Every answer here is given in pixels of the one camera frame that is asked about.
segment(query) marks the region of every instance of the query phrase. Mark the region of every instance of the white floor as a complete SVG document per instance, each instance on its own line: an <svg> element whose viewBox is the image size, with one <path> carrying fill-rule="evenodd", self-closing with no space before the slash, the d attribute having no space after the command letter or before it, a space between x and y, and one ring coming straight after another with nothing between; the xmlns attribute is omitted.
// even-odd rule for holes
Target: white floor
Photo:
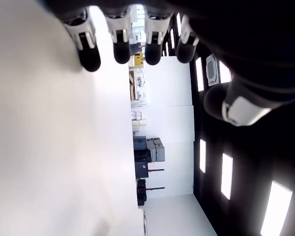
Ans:
<svg viewBox="0 0 295 236"><path fill-rule="evenodd" d="M142 233L128 68L92 15L95 73L38 4L0 0L0 236Z"/></svg>

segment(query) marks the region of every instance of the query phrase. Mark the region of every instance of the yellow object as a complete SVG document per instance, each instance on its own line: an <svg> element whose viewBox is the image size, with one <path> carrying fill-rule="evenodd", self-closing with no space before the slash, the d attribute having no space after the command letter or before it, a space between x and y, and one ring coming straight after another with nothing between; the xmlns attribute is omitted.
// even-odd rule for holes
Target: yellow object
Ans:
<svg viewBox="0 0 295 236"><path fill-rule="evenodd" d="M143 53L137 53L134 55L134 65L143 67Z"/></svg>

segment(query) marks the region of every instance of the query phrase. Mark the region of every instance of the light panel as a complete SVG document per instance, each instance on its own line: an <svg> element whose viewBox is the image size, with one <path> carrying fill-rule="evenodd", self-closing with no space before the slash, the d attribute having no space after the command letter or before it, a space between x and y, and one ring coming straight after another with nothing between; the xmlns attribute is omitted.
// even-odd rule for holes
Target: light panel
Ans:
<svg viewBox="0 0 295 236"><path fill-rule="evenodd" d="M178 36L181 34L181 21L180 21L180 14L177 14L177 28L178 28Z"/></svg>
<svg viewBox="0 0 295 236"><path fill-rule="evenodd" d="M227 68L226 65L224 65L223 62L221 61L220 61L220 77L221 77L221 83L230 82L232 79L229 68Z"/></svg>
<svg viewBox="0 0 295 236"><path fill-rule="evenodd" d="M200 139L200 170L203 173L206 172L206 162L207 162L207 149L206 149L206 142Z"/></svg>
<svg viewBox="0 0 295 236"><path fill-rule="evenodd" d="M231 199L232 190L232 175L233 175L233 158L223 153L223 165L222 165L222 184L221 192Z"/></svg>
<svg viewBox="0 0 295 236"><path fill-rule="evenodd" d="M169 56L168 43L165 44L167 56Z"/></svg>
<svg viewBox="0 0 295 236"><path fill-rule="evenodd" d="M204 90L201 58L198 58L196 60L196 71L197 71L198 91L200 92Z"/></svg>
<svg viewBox="0 0 295 236"><path fill-rule="evenodd" d="M171 40L172 40L172 48L175 47L175 42L174 42L174 32L173 29L171 29Z"/></svg>
<svg viewBox="0 0 295 236"><path fill-rule="evenodd" d="M262 225L262 236L279 236L290 206L292 191L272 181L265 220Z"/></svg>

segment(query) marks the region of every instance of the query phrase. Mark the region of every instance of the black ceiling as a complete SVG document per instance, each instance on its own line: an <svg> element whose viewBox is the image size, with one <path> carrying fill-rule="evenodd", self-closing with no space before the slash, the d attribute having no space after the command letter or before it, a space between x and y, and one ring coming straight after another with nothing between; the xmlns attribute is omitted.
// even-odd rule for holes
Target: black ceiling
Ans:
<svg viewBox="0 0 295 236"><path fill-rule="evenodd" d="M259 236L272 180L293 191L281 236L295 236L295 103L272 111L249 127L234 127L209 116L203 94L209 89L202 58L204 91L198 92L190 63L195 119L194 195L219 236ZM206 173L199 168L199 140L206 141ZM233 157L231 199L221 193L222 153Z"/></svg>

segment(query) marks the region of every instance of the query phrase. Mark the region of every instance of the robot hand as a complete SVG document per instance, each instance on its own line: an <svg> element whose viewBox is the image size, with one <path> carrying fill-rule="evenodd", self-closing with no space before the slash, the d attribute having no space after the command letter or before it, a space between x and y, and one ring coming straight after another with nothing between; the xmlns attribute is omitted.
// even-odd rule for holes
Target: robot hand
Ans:
<svg viewBox="0 0 295 236"><path fill-rule="evenodd" d="M88 71L100 67L89 6L104 13L118 63L130 58L129 6L145 7L146 62L160 61L162 42L173 12L184 14L176 56L194 58L200 41L232 71L230 83L213 86L205 110L236 126L252 125L273 109L295 101L295 0L273 11L271 1L251 0L45 0L62 21Z"/></svg>
<svg viewBox="0 0 295 236"><path fill-rule="evenodd" d="M146 62L156 65L162 56L162 43L167 32L174 8L161 1L138 1L145 7ZM130 5L133 0L67 1L46 0L47 6L62 21L78 50L81 65L88 71L100 67L100 56L96 45L95 27L89 13L90 5L100 7L105 15L112 36L115 60L124 64L130 59L129 36L131 33ZM182 19L182 34L177 47L177 57L183 63L192 60L198 37L189 26L188 17Z"/></svg>

